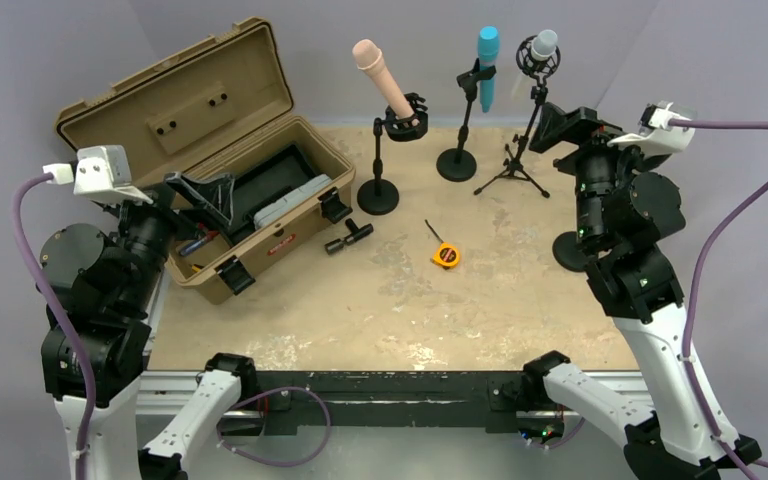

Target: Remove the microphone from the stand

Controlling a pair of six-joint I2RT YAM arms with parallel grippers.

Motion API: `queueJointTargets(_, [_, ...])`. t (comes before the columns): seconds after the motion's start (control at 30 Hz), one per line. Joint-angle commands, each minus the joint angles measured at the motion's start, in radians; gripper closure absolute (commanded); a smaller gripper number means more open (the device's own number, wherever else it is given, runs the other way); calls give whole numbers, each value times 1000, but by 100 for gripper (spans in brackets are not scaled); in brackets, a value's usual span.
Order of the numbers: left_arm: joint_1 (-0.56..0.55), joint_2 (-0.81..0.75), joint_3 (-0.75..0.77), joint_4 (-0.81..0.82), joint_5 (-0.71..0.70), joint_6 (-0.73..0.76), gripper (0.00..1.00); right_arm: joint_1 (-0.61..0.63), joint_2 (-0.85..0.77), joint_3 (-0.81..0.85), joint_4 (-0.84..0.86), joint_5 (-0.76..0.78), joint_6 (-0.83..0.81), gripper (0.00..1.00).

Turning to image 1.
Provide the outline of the white grey-headed microphone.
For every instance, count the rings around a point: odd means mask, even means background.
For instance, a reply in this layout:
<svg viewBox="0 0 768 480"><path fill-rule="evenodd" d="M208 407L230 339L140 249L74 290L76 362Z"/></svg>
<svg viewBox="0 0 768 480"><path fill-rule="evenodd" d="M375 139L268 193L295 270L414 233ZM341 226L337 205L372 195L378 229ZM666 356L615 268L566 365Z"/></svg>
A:
<svg viewBox="0 0 768 480"><path fill-rule="evenodd" d="M523 40L517 48L515 63L522 78L517 77L510 97L521 94L523 79L528 77L537 86L545 86L547 80L557 71L561 62L558 35L554 30L545 29Z"/></svg>

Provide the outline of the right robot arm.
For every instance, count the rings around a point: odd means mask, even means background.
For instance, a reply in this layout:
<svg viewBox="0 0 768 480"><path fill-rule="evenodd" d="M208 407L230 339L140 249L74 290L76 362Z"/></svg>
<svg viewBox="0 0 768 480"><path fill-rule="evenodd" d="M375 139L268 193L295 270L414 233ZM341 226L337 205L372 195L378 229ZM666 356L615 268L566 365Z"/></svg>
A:
<svg viewBox="0 0 768 480"><path fill-rule="evenodd" d="M650 402L621 396L552 351L523 368L517 403L575 410L608 435L640 479L715 479L761 458L758 442L722 412L690 337L675 270L659 242L682 230L678 187L658 167L684 151L694 129L671 103L648 106L636 133L590 108L541 108L532 151L561 142L573 151L555 168L574 177L574 246L588 286L630 347Z"/></svg>

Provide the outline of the black tripod shock-mount stand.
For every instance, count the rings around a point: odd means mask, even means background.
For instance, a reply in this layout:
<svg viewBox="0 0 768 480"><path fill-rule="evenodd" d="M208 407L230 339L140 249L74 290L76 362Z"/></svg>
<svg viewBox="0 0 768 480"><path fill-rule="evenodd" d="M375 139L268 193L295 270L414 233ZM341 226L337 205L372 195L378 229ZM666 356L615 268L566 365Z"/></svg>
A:
<svg viewBox="0 0 768 480"><path fill-rule="evenodd" d="M481 194L496 180L510 179L528 182L532 184L544 198L550 197L550 193L542 186L540 186L537 181L525 171L524 165L522 163L522 157L526 147L529 145L531 140L531 135L535 126L537 115L540 112L542 106L546 103L547 96L547 83L545 86L537 86L535 82L530 90L530 98L534 102L534 109L531 113L526 129L522 134L516 134L512 139L513 144L516 146L516 151L513 151L510 145L505 145L507 158L503 161L503 170L488 180L484 185L476 188L473 191L475 196Z"/></svg>

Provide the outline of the pink microphone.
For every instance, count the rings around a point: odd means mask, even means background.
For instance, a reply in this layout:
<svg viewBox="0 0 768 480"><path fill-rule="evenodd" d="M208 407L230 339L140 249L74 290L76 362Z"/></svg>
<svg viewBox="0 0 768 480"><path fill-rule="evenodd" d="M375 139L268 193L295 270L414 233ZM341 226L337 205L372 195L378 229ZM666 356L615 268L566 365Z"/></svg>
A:
<svg viewBox="0 0 768 480"><path fill-rule="evenodd" d="M399 120L409 119L414 109L390 73L381 49L370 39L362 39L352 47L357 68L375 85Z"/></svg>

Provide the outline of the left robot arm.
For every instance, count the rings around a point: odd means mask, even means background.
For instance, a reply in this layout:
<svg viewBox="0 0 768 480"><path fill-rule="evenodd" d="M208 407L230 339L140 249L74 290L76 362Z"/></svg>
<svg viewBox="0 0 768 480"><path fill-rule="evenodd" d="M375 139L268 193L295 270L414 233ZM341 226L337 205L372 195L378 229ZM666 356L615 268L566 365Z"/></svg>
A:
<svg viewBox="0 0 768 480"><path fill-rule="evenodd" d="M197 232L174 200L199 194L176 175L143 188L104 182L94 200L117 216L115 232L73 224L54 233L38 256L24 257L46 302L44 386L62 421L75 479L185 479L223 414L257 399L254 361L218 353L170 424L147 444L137 441L147 307L172 244Z"/></svg>

